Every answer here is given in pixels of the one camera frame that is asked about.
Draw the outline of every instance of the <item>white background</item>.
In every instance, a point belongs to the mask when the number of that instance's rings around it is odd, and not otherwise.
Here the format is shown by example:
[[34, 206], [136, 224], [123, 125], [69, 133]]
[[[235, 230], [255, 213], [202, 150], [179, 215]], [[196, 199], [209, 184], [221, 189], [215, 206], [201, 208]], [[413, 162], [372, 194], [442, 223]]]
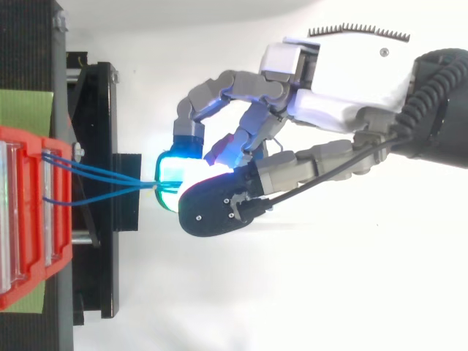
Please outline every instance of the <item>white background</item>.
[[[69, 50], [110, 61], [118, 150], [151, 180], [178, 101], [225, 69], [256, 72], [267, 44], [343, 21], [412, 33], [421, 53], [468, 48], [463, 1], [62, 0]], [[207, 123], [207, 149], [246, 106]], [[342, 136], [288, 124], [300, 150]], [[86, 314], [84, 350], [468, 350], [467, 173], [391, 156], [317, 187], [245, 230], [194, 238], [141, 194], [120, 241], [120, 312]]]

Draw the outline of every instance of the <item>black metal bracket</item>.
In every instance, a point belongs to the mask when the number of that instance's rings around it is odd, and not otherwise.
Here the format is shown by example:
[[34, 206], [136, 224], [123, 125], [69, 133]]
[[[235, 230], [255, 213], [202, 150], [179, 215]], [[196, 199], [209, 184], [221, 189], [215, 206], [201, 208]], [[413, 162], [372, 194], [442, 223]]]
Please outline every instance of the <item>black metal bracket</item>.
[[[69, 115], [85, 151], [81, 163], [139, 179], [141, 155], [116, 153], [114, 74], [107, 62], [82, 67], [78, 80], [68, 85]], [[117, 190], [112, 184], [75, 177], [74, 200]], [[135, 192], [73, 208], [73, 230], [87, 232], [91, 238], [87, 244], [73, 246], [75, 325], [84, 323], [84, 311], [101, 311], [102, 318], [113, 318], [118, 312], [118, 232], [138, 229], [139, 200]]]

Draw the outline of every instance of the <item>blue wire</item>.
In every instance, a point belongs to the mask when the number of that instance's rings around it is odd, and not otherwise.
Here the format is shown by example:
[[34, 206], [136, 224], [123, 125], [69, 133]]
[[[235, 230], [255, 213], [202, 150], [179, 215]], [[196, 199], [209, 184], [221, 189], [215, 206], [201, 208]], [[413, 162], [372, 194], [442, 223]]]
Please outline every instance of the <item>blue wire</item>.
[[49, 199], [47, 197], [43, 197], [42, 199], [46, 202], [46, 203], [52, 203], [54, 205], [59, 205], [59, 206], [82, 206], [82, 205], [88, 205], [89, 203], [95, 203], [96, 201], [101, 201], [101, 200], [106, 200], [106, 199], [110, 199], [112, 197], [116, 197], [116, 196], [120, 196], [120, 195], [125, 195], [125, 194], [128, 194], [129, 192], [136, 192], [138, 190], [141, 190], [141, 188], [139, 187], [133, 187], [133, 188], [128, 188], [128, 189], [123, 189], [123, 190], [119, 190], [118, 192], [111, 192], [109, 194], [105, 194], [105, 195], [100, 195], [100, 196], [96, 196], [96, 197], [92, 197], [90, 199], [86, 199], [86, 200], [81, 200], [81, 201], [75, 201], [75, 202], [71, 202], [71, 203], [66, 203], [66, 202], [63, 202], [63, 201], [57, 201], [57, 200], [52, 200], [52, 199]]
[[54, 162], [50, 159], [47, 159], [47, 157], [44, 157], [43, 160], [47, 163], [50, 163], [51, 165], [54, 165], [56, 167], [59, 167], [61, 169], [64, 169], [64, 170], [68, 170], [69, 172], [72, 172], [72, 173], [75, 173], [75, 174], [78, 174], [79, 176], [84, 176], [84, 177], [87, 177], [87, 178], [90, 178], [90, 179], [94, 179], [94, 180], [97, 180], [97, 181], [105, 181], [107, 183], [111, 183], [111, 184], [117, 184], [117, 185], [126, 185], [126, 186], [143, 186], [143, 187], [153, 187], [153, 186], [158, 186], [159, 188], [179, 188], [180, 185], [181, 185], [181, 181], [163, 181], [163, 182], [158, 182], [158, 181], [149, 181], [149, 182], [144, 182], [144, 181], [140, 181], [140, 180], [136, 180], [136, 181], [120, 181], [118, 179], [113, 179], [113, 178], [107, 178], [107, 177], [101, 177], [101, 176], [97, 176], [97, 175], [94, 175], [94, 174], [91, 174], [91, 173], [87, 173], [87, 172], [83, 172], [81, 170], [76, 170], [75, 168], [71, 168], [71, 167], [67, 167], [65, 165], [62, 165], [58, 162]]
[[45, 161], [47, 163], [50, 163], [51, 165], [54, 165], [54, 166], [56, 166], [58, 168], [61, 168], [62, 170], [68, 170], [69, 172], [73, 172], [75, 174], [78, 174], [79, 176], [94, 179], [95, 181], [105, 181], [105, 182], [111, 183], [111, 184], [127, 185], [127, 186], [155, 186], [155, 185], [157, 185], [157, 182], [120, 181], [118, 179], [101, 177], [100, 175], [97, 176], [97, 175], [94, 175], [94, 174], [83, 172], [81, 170], [76, 170], [75, 168], [67, 167], [65, 165], [62, 165], [62, 164], [60, 164], [58, 162], [51, 161], [49, 159], [45, 159]]
[[90, 170], [92, 172], [95, 172], [95, 173], [101, 173], [101, 174], [105, 174], [105, 175], [109, 175], [109, 176], [113, 176], [113, 177], [116, 177], [116, 178], [120, 178], [120, 179], [126, 179], [128, 181], [138, 181], [138, 182], [141, 182], [140, 179], [136, 179], [136, 178], [133, 178], [133, 177], [129, 177], [127, 175], [124, 175], [124, 174], [120, 174], [120, 173], [117, 173], [117, 172], [112, 172], [110, 170], [103, 170], [102, 168], [98, 168], [98, 167], [92, 167], [92, 166], [88, 166], [88, 165], [82, 165], [81, 163], [78, 163], [78, 162], [74, 162], [74, 161], [70, 161], [68, 159], [64, 159], [63, 157], [59, 157], [59, 156], [56, 156], [56, 155], [53, 155], [53, 154], [47, 154], [45, 152], [42, 153], [42, 157], [43, 158], [50, 158], [50, 159], [54, 159], [56, 161], [60, 161], [60, 162], [63, 162], [63, 163], [66, 163], [68, 165], [72, 165], [72, 166], [75, 166], [76, 168], [82, 168], [84, 170]]
[[[157, 186], [157, 189], [159, 191], [161, 191], [161, 192], [166, 192], [166, 193], [169, 193], [169, 194], [177, 194], [178, 193], [177, 190], [173, 190], [173, 188], [179, 188], [179, 186], [181, 185], [180, 181], [143, 182], [140, 179], [132, 178], [132, 177], [129, 177], [127, 175], [123, 175], [123, 174], [115, 173], [115, 172], [110, 172], [108, 170], [102, 170], [102, 169], [99, 169], [99, 168], [96, 168], [96, 167], [81, 165], [81, 164], [79, 164], [77, 162], [72, 162], [72, 161], [69, 161], [67, 159], [63, 159], [62, 157], [55, 156], [55, 155], [50, 155], [50, 154], [45, 154], [45, 153], [42, 154], [42, 159], [45, 162], [47, 162], [47, 163], [49, 163], [49, 164], [51, 164], [53, 166], [59, 167], [59, 168], [64, 169], [64, 170], [68, 170], [69, 172], [72, 172], [72, 173], [75, 173], [75, 174], [78, 174], [80, 176], [84, 176], [84, 177], [87, 177], [87, 178], [90, 178], [90, 179], [94, 179], [94, 180], [97, 180], [97, 181], [105, 181], [105, 182], [110, 183], [110, 184], [133, 186], [132, 188], [123, 189], [123, 190], [119, 190], [117, 192], [111, 192], [109, 194], [100, 195], [100, 196], [97, 196], [97, 197], [92, 197], [90, 199], [75, 201], [75, 202], [71, 202], [71, 203], [52, 200], [52, 199], [49, 199], [47, 197], [43, 198], [43, 200], [45, 202], [52, 203], [54, 205], [61, 205], [61, 206], [87, 205], [89, 203], [95, 203], [96, 201], [106, 200], [106, 199], [109, 199], [109, 198], [112, 198], [112, 197], [116, 197], [116, 196], [120, 196], [120, 195], [130, 193], [130, 192], [136, 192], [136, 191], [141, 190], [141, 189], [151, 189], [154, 186]], [[113, 179], [113, 178], [101, 177], [99, 175], [97, 176], [97, 175], [94, 175], [94, 174], [91, 174], [91, 173], [87, 173], [87, 172], [83, 172], [81, 170], [77, 170], [75, 168], [67, 167], [67, 166], [62, 165], [62, 164], [60, 164], [58, 162], [52, 161], [52, 159], [57, 159], [57, 160], [59, 160], [61, 162], [64, 162], [64, 163], [67, 163], [67, 164], [70, 164], [70, 165], [79, 165], [83, 169], [93, 170], [96, 173], [106, 174], [106, 175], [109, 175], [109, 176], [115, 176], [115, 177], [119, 177], [119, 178], [125, 178], [125, 179], [129, 179], [131, 181], [122, 181], [122, 180]]]

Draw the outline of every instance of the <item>black cable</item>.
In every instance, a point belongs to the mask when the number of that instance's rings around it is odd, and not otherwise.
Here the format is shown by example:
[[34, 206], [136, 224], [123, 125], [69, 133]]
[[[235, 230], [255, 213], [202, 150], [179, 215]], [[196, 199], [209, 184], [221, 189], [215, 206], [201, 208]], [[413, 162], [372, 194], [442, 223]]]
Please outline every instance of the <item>black cable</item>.
[[352, 167], [356, 163], [362, 161], [366, 157], [371, 156], [372, 154], [375, 154], [376, 152], [384, 149], [384, 148], [391, 148], [392, 146], [399, 145], [402, 143], [407, 143], [409, 141], [409, 138], [395, 138], [395, 139], [390, 139], [387, 140], [383, 143], [380, 143], [378, 145], [372, 146], [371, 148], [368, 148], [367, 150], [362, 151], [360, 154], [354, 156], [351, 158], [349, 161], [346, 161], [342, 165], [339, 165], [338, 167], [332, 169], [330, 172], [327, 172], [323, 175], [320, 175], [316, 177], [314, 180], [305, 183], [303, 186], [300, 186], [296, 189], [293, 189], [289, 192], [284, 193], [283, 195], [279, 195], [278, 197], [275, 197], [272, 200], [268, 201], [269, 206], [277, 205], [278, 203], [281, 203], [287, 199], [290, 199], [293, 196], [296, 196], [297, 194], [300, 194], [302, 192], [305, 192], [306, 190], [309, 190], [313, 188], [314, 186], [317, 186], [324, 181], [329, 181], [333, 177], [337, 176], [341, 172], [347, 170], [348, 168]]
[[446, 65], [409, 97], [396, 116], [396, 123], [391, 130], [399, 137], [411, 136], [421, 120], [438, 108], [468, 78], [468, 51], [436, 50], [420, 56], [416, 61], [421, 60]]

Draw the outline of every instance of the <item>glowing blue light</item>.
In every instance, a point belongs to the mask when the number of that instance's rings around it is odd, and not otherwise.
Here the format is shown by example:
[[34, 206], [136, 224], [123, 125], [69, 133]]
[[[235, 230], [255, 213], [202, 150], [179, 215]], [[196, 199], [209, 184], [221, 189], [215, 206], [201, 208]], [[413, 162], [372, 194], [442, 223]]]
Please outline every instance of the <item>glowing blue light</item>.
[[164, 157], [160, 164], [160, 181], [182, 181], [177, 194], [161, 192], [160, 196], [166, 207], [178, 212], [178, 201], [182, 194], [191, 186], [209, 178], [230, 173], [232, 170], [225, 165], [210, 166], [204, 159], [186, 159], [182, 157]]

